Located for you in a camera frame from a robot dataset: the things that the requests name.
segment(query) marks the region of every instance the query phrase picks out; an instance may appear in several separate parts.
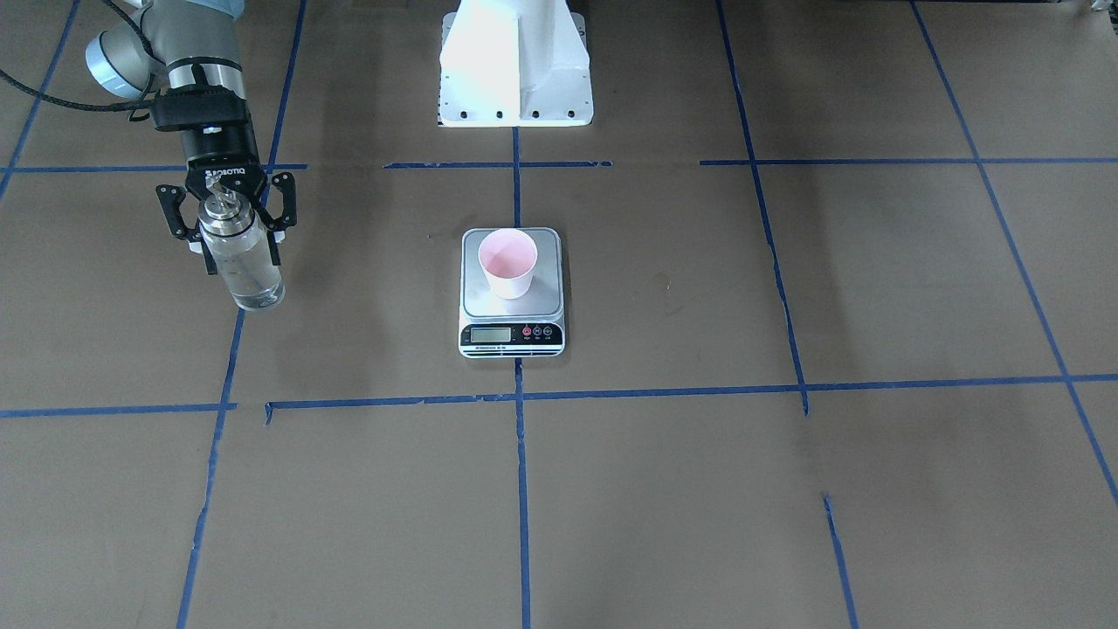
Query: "kitchen scale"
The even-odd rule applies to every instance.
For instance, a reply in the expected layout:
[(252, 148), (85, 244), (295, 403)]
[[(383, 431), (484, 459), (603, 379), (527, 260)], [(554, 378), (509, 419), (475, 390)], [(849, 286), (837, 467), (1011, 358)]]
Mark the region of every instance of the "kitchen scale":
[(458, 301), (458, 352), (466, 359), (558, 356), (567, 347), (562, 297), (562, 245), (548, 227), (524, 227), (539, 251), (532, 284), (519, 298), (490, 290), (477, 248), (496, 229), (471, 229), (462, 236), (462, 287)]

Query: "scale control panel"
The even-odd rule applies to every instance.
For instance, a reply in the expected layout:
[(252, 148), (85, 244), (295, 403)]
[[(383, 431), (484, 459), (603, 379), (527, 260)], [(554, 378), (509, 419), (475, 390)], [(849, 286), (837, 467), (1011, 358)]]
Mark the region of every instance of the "scale control panel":
[(467, 356), (555, 356), (563, 350), (556, 324), (476, 324), (462, 330), (458, 346)]

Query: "light blue joint cover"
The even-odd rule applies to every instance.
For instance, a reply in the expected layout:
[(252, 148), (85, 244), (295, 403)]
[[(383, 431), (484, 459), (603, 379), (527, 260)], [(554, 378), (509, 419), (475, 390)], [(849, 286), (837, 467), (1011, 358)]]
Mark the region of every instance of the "light blue joint cover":
[(245, 12), (245, 0), (187, 0), (187, 2), (221, 11), (233, 19), (240, 18), (240, 15)]
[(105, 50), (101, 47), (101, 35), (93, 38), (85, 47), (85, 65), (89, 68), (89, 74), (113, 94), (122, 98), (139, 98), (142, 92), (121, 76), (113, 64), (108, 63)]

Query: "pink cup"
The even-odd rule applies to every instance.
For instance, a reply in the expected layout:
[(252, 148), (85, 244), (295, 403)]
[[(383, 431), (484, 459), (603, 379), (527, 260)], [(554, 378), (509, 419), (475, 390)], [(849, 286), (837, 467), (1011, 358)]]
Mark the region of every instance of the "pink cup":
[(520, 229), (491, 231), (477, 248), (477, 261), (490, 288), (501, 298), (517, 298), (528, 292), (538, 257), (536, 240)]

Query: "white bracket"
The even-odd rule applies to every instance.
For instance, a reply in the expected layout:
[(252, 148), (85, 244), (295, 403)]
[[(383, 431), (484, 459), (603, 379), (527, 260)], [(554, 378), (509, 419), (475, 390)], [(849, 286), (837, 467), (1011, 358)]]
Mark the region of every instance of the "white bracket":
[(580, 126), (594, 118), (586, 20), (565, 0), (462, 0), (443, 18), (446, 126)]

